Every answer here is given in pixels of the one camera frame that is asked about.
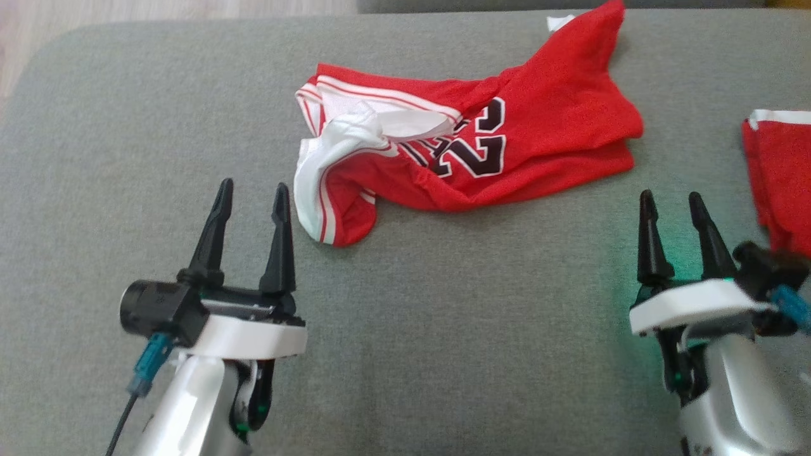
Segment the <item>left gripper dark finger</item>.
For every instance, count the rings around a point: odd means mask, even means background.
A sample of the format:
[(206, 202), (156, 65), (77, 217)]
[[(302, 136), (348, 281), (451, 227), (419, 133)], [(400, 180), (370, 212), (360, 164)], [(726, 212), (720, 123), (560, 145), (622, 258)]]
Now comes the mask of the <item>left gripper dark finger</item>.
[(225, 282), (225, 274), (221, 270), (221, 257), (233, 199), (234, 180), (226, 178), (220, 183), (189, 265), (177, 273), (178, 282), (191, 288), (220, 288)]
[(271, 219), (274, 231), (267, 265), (260, 278), (260, 292), (264, 295), (285, 295), (296, 290), (296, 277), (290, 192), (284, 182), (276, 187)]

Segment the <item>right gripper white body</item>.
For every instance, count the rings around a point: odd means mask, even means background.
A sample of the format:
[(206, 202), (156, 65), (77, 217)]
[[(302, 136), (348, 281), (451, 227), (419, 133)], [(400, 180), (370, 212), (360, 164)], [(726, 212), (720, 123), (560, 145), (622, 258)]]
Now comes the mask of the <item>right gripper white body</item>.
[(754, 300), (732, 280), (713, 278), (666, 289), (647, 298), (629, 311), (629, 320), (632, 334), (641, 336), (770, 309), (770, 304)]

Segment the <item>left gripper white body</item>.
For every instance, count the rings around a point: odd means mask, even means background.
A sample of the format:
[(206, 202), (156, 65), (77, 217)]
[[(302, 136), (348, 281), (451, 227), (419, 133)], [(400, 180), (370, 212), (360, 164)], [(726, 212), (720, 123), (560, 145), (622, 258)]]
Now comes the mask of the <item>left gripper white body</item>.
[(210, 312), (189, 355), (221, 360), (277, 360), (306, 352), (306, 323), (295, 315), (290, 293), (221, 288), (201, 294)]

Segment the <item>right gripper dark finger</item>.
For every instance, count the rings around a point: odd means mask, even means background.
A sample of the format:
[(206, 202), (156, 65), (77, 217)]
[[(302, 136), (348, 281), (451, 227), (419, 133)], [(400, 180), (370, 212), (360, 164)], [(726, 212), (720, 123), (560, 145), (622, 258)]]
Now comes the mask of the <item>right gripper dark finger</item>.
[(644, 286), (659, 286), (675, 277), (667, 261), (657, 226), (658, 210), (651, 190), (640, 194), (638, 215), (637, 280)]
[(713, 222), (701, 194), (692, 191), (688, 199), (692, 225), (698, 232), (702, 261), (701, 277), (691, 279), (689, 282), (701, 282), (713, 278), (733, 280), (738, 273), (738, 267)]

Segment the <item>red shorts with white stripe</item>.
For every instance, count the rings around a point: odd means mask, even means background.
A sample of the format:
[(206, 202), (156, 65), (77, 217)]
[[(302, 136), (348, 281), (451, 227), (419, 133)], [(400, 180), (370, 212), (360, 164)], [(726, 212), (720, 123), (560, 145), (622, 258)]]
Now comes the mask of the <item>red shorts with white stripe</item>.
[(756, 109), (741, 133), (758, 223), (771, 248), (811, 258), (811, 111)]

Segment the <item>red basketball jersey number 23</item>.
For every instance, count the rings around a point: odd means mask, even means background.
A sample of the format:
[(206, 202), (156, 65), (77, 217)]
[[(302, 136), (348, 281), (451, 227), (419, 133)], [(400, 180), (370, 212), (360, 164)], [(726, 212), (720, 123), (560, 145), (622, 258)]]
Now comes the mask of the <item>red basketball jersey number 23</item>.
[(348, 246), (376, 200), (466, 212), (560, 193), (631, 170), (637, 108), (609, 67), (623, 0), (550, 17), (524, 64), (483, 80), (411, 80), (319, 64), (295, 96), (302, 139), (293, 200), (304, 231)]

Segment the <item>grey sofa back cushion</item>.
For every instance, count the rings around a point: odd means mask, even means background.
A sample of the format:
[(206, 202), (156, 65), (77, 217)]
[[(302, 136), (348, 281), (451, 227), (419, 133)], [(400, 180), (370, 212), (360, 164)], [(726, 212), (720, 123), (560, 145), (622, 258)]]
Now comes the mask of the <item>grey sofa back cushion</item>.
[[(588, 10), (609, 0), (356, 0), (364, 14)], [(631, 9), (764, 8), (769, 0), (621, 0)]]

